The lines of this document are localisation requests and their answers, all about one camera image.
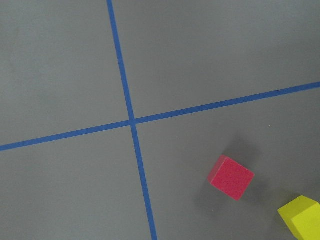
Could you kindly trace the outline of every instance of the blue tape line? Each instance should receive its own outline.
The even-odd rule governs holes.
[[[320,88],[320,82],[288,87],[281,90],[268,91],[268,92],[254,94],[250,96],[244,96],[244,97],[234,98],[230,100],[209,103],[201,106],[194,106],[194,107],[189,107],[185,109],[164,112],[164,113],[155,114],[151,116],[144,116],[144,117],[135,119],[135,123],[142,124],[142,123],[152,122],[156,120],[173,118],[181,115],[193,114],[193,113],[207,111],[211,109],[218,109],[218,108],[223,108],[231,105],[242,104],[242,103],[252,102],[252,101],[261,100],[261,99],[268,99],[272,97],[297,93],[297,92],[316,89],[316,88]]]
[[[147,185],[145,167],[144,167],[144,162],[143,162],[143,158],[142,158],[137,127],[135,124],[131,125],[131,132],[132,132],[136,160],[137,160],[138,169],[139,169],[140,181],[141,181],[141,186],[142,186],[142,193],[144,196],[146,215],[147,215],[148,222],[149,222],[151,239],[157,240],[158,237],[157,237],[156,225],[155,225],[155,221],[154,221],[154,214],[152,211],[151,201],[150,201],[150,197],[149,197],[149,190],[148,190],[148,185]]]
[[[68,138],[77,137],[80,135],[93,134],[101,131],[122,128],[129,125],[130,125],[129,121],[120,121],[120,122],[110,123],[110,124],[101,125],[101,126],[89,127],[81,130],[76,130],[76,131],[69,131],[69,132],[60,133],[60,134],[51,135],[51,136],[39,137],[39,138],[27,140],[27,141],[20,141],[16,143],[2,145],[0,146],[0,152],[5,150],[10,150],[10,149],[17,149],[17,148],[22,148],[26,146],[52,142],[60,139],[68,139]]]
[[[141,181],[142,193],[143,193],[143,198],[144,198],[146,215],[147,215],[148,223],[149,223],[151,239],[157,240],[158,237],[157,237],[156,225],[155,225],[154,215],[153,215],[151,201],[150,201],[150,195],[149,195],[149,190],[148,190],[144,162],[143,162],[143,158],[142,158],[139,136],[138,136],[137,126],[136,126],[136,122],[135,122],[134,109],[133,109],[132,101],[131,101],[131,97],[130,97],[129,84],[128,84],[128,80],[127,80],[125,63],[124,63],[124,59],[123,59],[123,55],[122,55],[122,51],[121,51],[121,45],[120,45],[118,28],[117,28],[116,17],[115,17],[115,12],[114,12],[112,0],[107,0],[107,5],[108,5],[111,29],[112,29],[112,33],[113,33],[113,41],[114,41],[114,45],[115,45],[115,51],[116,51],[116,56],[118,59],[119,70],[120,70],[120,75],[121,75],[121,80],[122,80],[125,102],[126,102],[128,115],[129,115],[133,145],[134,145],[136,161],[137,161],[138,170],[139,170],[139,176],[140,176],[140,181]]]
[[[114,41],[114,46],[115,46],[115,52],[116,52],[116,56],[117,56],[117,60],[118,60],[120,76],[121,76],[121,81],[122,81],[122,86],[123,86],[123,91],[124,91],[126,108],[127,108],[127,111],[128,111],[129,119],[130,120],[134,120],[135,119],[135,115],[134,115],[134,110],[133,110],[133,107],[132,107],[129,84],[128,84],[128,80],[127,80],[127,74],[126,74],[126,69],[125,69],[124,58],[122,56],[121,45],[120,45],[119,34],[118,34],[118,28],[117,28],[116,17],[115,17],[115,12],[114,12],[114,7],[113,7],[113,4],[112,4],[112,0],[107,0],[107,5],[108,5],[111,29],[112,29],[112,33],[113,33],[113,41]]]

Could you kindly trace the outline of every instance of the red block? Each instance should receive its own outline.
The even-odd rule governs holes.
[[[209,183],[234,200],[239,200],[255,174],[230,157],[221,155],[211,170]]]

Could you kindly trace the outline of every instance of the gray surface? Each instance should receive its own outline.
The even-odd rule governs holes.
[[[0,1],[0,144],[128,119],[105,0]]]
[[[320,1],[114,6],[136,117],[319,80]]]
[[[319,81],[319,1],[113,2],[136,117]],[[293,240],[320,90],[138,126],[159,240]],[[0,145],[128,119],[105,0],[0,1]],[[255,172],[236,202],[206,182]],[[0,152],[0,239],[150,240],[128,127]]]
[[[150,239],[130,128],[0,159],[0,239]]]
[[[294,240],[277,209],[320,200],[320,91],[139,125],[161,240]],[[255,173],[240,201],[206,178],[219,155]]]

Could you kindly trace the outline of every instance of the yellow block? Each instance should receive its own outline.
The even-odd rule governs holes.
[[[284,205],[278,212],[298,240],[320,240],[320,204],[305,196]]]

